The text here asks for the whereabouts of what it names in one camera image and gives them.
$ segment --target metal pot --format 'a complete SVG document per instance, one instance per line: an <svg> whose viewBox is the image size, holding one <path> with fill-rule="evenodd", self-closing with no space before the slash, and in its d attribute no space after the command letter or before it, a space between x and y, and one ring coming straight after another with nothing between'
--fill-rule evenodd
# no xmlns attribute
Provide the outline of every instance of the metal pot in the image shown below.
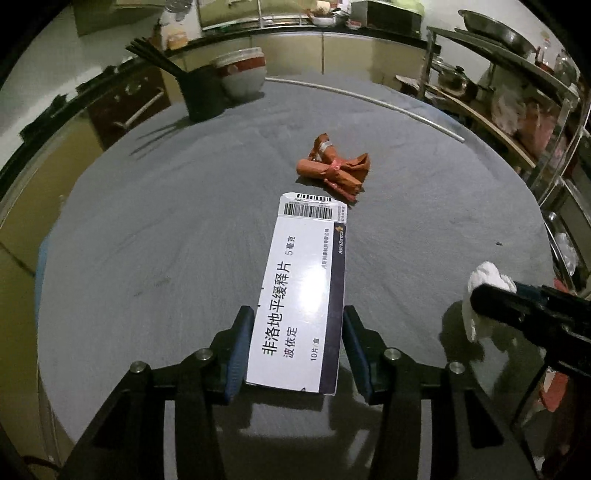
<svg viewBox="0 0 591 480"><path fill-rule="evenodd" d="M449 68L439 63L433 68L439 72L437 83L442 91L466 103L476 98L478 86L466 76L462 67Z"/></svg>

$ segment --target cardboard box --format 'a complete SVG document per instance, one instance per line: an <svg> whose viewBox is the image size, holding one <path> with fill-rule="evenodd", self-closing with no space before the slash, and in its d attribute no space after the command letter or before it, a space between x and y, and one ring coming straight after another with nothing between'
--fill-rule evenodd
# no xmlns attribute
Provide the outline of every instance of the cardboard box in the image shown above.
<svg viewBox="0 0 591 480"><path fill-rule="evenodd" d="M281 196L256 311L246 381L334 394L345 292L347 206Z"/></svg>

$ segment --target chopsticks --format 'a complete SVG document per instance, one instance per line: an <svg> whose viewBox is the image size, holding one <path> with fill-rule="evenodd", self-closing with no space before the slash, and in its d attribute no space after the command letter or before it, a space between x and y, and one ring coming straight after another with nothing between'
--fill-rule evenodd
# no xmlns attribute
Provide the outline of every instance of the chopsticks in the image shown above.
<svg viewBox="0 0 591 480"><path fill-rule="evenodd" d="M186 72L176 65L172 60L168 59L161 51L154 47L146 38L135 38L130 45L125 47L126 50L143 58L145 61L156 65L172 76L179 78L186 74Z"/></svg>

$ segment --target gray table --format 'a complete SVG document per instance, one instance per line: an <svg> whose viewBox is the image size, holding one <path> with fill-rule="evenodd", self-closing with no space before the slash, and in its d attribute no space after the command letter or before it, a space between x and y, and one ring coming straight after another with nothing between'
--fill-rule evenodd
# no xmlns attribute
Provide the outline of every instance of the gray table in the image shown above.
<svg viewBox="0 0 591 480"><path fill-rule="evenodd" d="M305 79L409 108L466 142L361 100L276 83L209 122L190 125L174 105L123 137L78 180L50 237L39 364L72 439L132 361L178 362L209 345L240 305L256 305L279 197L323 193L295 171L323 132L344 156L372 159L349 211L346 303L419 362L471 364L503 414L515 408L537 351L508 329L469 344L460 302L485 260L514 280L551 283L535 199L501 157L434 108L369 82ZM365 478L380 410L355 393L342 352L335 397L246 387L215 416L230 479Z"/></svg>

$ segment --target white plastic rod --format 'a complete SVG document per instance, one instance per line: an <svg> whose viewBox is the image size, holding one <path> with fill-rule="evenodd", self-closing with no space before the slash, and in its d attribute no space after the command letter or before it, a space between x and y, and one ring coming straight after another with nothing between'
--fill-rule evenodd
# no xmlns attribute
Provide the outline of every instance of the white plastic rod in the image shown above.
<svg viewBox="0 0 591 480"><path fill-rule="evenodd" d="M265 80L267 82L289 83L291 85L300 85L302 87L317 88L318 90L326 90L327 92L339 93L341 95L346 95L349 97L357 98L359 100L364 100L365 102L373 103L374 105L383 106L384 108L388 108L390 110L394 110L395 112L399 112L399 113L402 113L406 116L409 116L410 118L413 118L416 121L421 122L422 124L429 125L430 127L433 127L435 130L439 130L440 132L452 137L454 140L457 140L460 143L464 143L466 141L466 139L464 137L461 137L460 135L452 132L451 130L448 130L447 128L442 127L441 125L439 125L435 122L432 122L428 118L417 115L416 113L409 112L408 110L405 110L404 108L400 108L399 106L396 106L396 105L392 105L391 103L386 103L381 100L368 97L366 95L361 95L360 93L350 92L348 90L342 90L340 88L335 88L335 87L328 87L326 85L320 85L319 83L302 82L300 80L282 79L279 77L266 77Z"/></svg>

